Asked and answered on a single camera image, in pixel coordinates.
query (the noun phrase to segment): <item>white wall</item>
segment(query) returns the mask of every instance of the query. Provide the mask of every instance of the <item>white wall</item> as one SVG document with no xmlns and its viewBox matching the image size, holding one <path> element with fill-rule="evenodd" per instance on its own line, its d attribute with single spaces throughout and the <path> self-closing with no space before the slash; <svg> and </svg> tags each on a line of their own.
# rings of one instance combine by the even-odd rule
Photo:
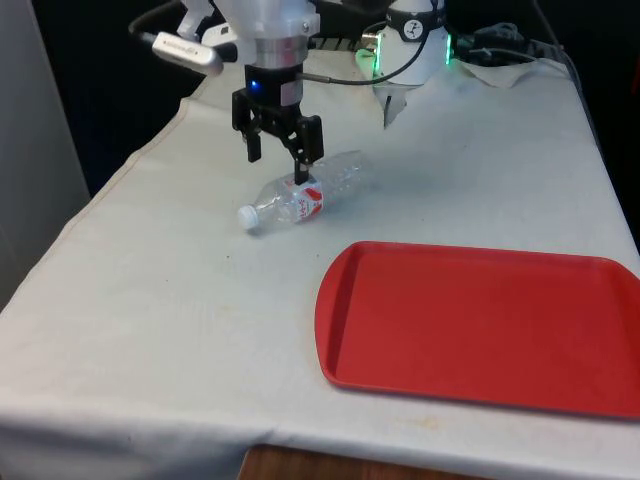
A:
<svg viewBox="0 0 640 480">
<path fill-rule="evenodd" d="M 0 0 L 0 309 L 88 201 L 29 0 Z"/>
</svg>

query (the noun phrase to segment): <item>green led light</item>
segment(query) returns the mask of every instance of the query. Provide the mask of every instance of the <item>green led light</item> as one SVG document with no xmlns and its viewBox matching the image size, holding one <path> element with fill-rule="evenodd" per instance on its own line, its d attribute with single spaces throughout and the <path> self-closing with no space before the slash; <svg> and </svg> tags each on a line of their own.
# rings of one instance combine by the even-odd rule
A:
<svg viewBox="0 0 640 480">
<path fill-rule="evenodd" d="M 380 50 L 382 47 L 382 34 L 379 34 L 376 42 L 376 58 L 373 61 L 373 76 L 376 77 L 380 71 Z"/>
<path fill-rule="evenodd" d="M 445 64 L 449 65 L 451 63 L 451 58 L 453 57 L 453 49 L 451 48 L 451 35 L 447 36 L 447 55 L 445 57 Z"/>
</svg>

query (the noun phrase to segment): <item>dark background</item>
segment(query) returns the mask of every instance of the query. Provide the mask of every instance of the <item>dark background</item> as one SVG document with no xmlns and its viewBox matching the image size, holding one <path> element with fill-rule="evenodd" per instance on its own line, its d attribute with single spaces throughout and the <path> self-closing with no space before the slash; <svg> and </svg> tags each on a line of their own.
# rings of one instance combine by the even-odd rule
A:
<svg viewBox="0 0 640 480">
<path fill-rule="evenodd" d="M 320 5 L 327 36 L 357 33 L 382 19 L 388 0 Z M 640 52 L 640 1 L 540 0 L 574 59 L 627 220 L 640 241 L 640 102 L 632 84 Z M 201 78 L 157 60 L 127 34 L 131 19 L 162 0 L 33 0 L 89 189 L 95 194 L 174 115 Z M 500 21 L 548 40 L 529 0 L 449 0 L 461 32 Z M 169 16 L 159 27 L 175 29 Z"/>
</svg>

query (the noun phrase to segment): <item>black cable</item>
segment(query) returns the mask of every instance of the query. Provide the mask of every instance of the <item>black cable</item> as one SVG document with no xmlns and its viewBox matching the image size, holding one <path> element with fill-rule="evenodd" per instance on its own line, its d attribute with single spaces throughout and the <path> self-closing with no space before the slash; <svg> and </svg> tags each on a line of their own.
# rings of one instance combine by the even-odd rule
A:
<svg viewBox="0 0 640 480">
<path fill-rule="evenodd" d="M 431 28 L 429 28 L 429 30 L 425 32 L 425 36 L 420 42 L 420 46 L 418 47 L 418 50 L 416 51 L 415 55 L 411 57 L 411 59 L 407 63 L 405 63 L 402 67 L 397 69 L 395 72 L 390 73 L 388 75 L 384 75 L 382 77 L 373 78 L 371 80 L 342 80 L 340 78 L 326 77 L 324 75 L 314 75 L 311 73 L 301 73 L 300 75 L 298 75 L 298 78 L 300 80 L 307 80 L 309 82 L 318 82 L 318 83 L 327 83 L 327 84 L 332 83 L 334 85 L 349 85 L 349 86 L 362 87 L 367 85 L 377 85 L 379 83 L 384 83 L 387 80 L 391 80 L 392 78 L 397 77 L 401 73 L 405 72 L 411 65 L 413 65 L 416 62 L 416 60 L 418 60 L 418 58 L 420 58 L 420 54 L 422 54 L 422 51 L 424 50 L 424 47 L 427 44 L 427 39 L 429 38 L 430 31 L 433 29 L 433 27 L 435 27 L 438 24 L 438 0 L 431 0 L 431 6 L 433 7 L 433 25 L 431 25 Z"/>
<path fill-rule="evenodd" d="M 589 104 L 587 103 L 587 99 L 584 96 L 584 91 L 582 90 L 582 82 L 580 81 L 580 74 L 578 73 L 578 69 L 576 68 L 569 54 L 565 52 L 564 48 L 562 48 L 562 45 L 560 45 L 558 36 L 556 35 L 556 32 L 553 30 L 553 27 L 551 26 L 549 19 L 545 15 L 544 10 L 542 10 L 540 5 L 538 4 L 538 0 L 531 0 L 531 5 L 533 6 L 533 9 L 536 11 L 538 18 L 542 23 L 542 26 L 547 31 L 547 35 L 553 42 L 553 46 L 558 52 L 558 55 L 560 55 L 560 57 L 562 58 L 562 63 L 564 63 L 564 65 L 567 67 L 567 70 L 569 71 L 569 75 L 571 76 L 571 79 L 573 80 L 573 83 L 576 86 L 576 90 L 578 91 L 578 96 L 580 97 L 582 108 L 584 109 L 585 115 L 587 116 L 587 121 L 589 122 L 589 126 L 591 127 L 591 133 L 595 138 L 596 145 L 598 146 L 598 150 L 600 150 L 600 155 L 603 156 L 604 158 L 604 155 L 602 153 L 602 146 L 600 144 L 600 139 L 598 138 L 598 132 L 596 130 L 593 117 L 591 116 L 591 110 L 589 109 Z"/>
<path fill-rule="evenodd" d="M 362 31 L 362 35 L 364 35 L 365 33 L 372 32 L 373 30 L 376 30 L 376 29 L 380 30 L 382 27 L 384 27 L 386 25 L 387 25 L 387 21 L 386 20 L 383 20 L 381 22 L 376 22 L 376 23 L 374 23 L 372 25 L 369 25 L 367 28 L 365 28 Z"/>
<path fill-rule="evenodd" d="M 181 5 L 180 0 L 170 0 L 162 5 L 158 5 L 151 10 L 144 12 L 142 15 L 134 18 L 129 24 L 129 34 L 136 37 L 138 40 L 144 43 L 153 43 L 156 39 L 156 35 L 145 31 L 145 26 L 148 22 L 154 20 L 156 17 L 162 15 L 165 12 L 171 11 L 174 8 Z"/>
<path fill-rule="evenodd" d="M 547 35 L 549 36 L 549 40 L 551 40 L 551 43 L 553 43 L 553 46 L 556 47 L 558 52 L 562 52 L 562 45 L 560 45 L 558 36 L 556 35 L 556 32 L 553 31 L 553 27 L 551 26 L 549 19 L 545 15 L 544 10 L 542 10 L 542 8 L 540 7 L 538 0 L 531 0 L 531 5 L 533 5 L 533 9 L 536 11 L 538 18 L 542 23 L 542 26 L 546 30 Z"/>
</svg>

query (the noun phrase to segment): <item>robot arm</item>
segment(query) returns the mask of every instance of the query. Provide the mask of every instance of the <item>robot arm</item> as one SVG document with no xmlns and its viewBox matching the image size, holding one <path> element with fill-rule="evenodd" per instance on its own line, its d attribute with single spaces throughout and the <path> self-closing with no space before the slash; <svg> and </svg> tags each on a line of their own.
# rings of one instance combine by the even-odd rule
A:
<svg viewBox="0 0 640 480">
<path fill-rule="evenodd" d="M 279 138 L 294 159 L 295 181 L 302 184 L 324 155 L 320 117 L 300 111 L 299 78 L 320 17 L 307 0 L 217 0 L 216 5 L 246 65 L 245 88 L 233 94 L 233 128 L 242 133 L 250 162 L 262 156 L 261 132 Z"/>
<path fill-rule="evenodd" d="M 213 27 L 198 42 L 196 30 L 211 16 L 208 0 L 182 0 L 187 6 L 178 33 L 160 33 L 152 49 L 161 58 L 206 75 L 223 71 L 223 60 L 245 65 L 244 88 L 233 94 L 233 128 L 242 133 L 250 162 L 262 156 L 260 133 L 280 139 L 291 153 L 297 184 L 324 155 L 320 117 L 300 111 L 300 75 L 309 37 L 320 16 L 307 0 L 216 0 L 228 23 Z"/>
</svg>

